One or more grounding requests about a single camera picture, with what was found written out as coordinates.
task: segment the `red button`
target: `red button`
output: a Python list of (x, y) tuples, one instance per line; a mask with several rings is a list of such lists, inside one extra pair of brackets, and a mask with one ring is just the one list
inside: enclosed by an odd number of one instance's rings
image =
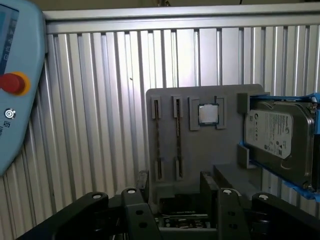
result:
[(9, 94), (19, 94), (25, 89), (25, 81), (22, 77), (13, 73), (0, 76), (0, 89)]

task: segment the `metal panel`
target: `metal panel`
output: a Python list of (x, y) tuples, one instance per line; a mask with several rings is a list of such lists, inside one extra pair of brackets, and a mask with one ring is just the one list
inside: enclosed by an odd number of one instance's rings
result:
[[(320, 4), (45, 12), (48, 55), (25, 144), (0, 178), (0, 238), (148, 168), (151, 88), (260, 83), (319, 91)], [(318, 216), (263, 171), (262, 188)]]

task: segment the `hard drive label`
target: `hard drive label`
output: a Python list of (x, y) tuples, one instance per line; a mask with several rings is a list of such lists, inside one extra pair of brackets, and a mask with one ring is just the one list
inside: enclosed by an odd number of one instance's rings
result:
[(291, 153), (293, 117), (289, 114), (251, 110), (245, 118), (244, 141), (285, 159)]

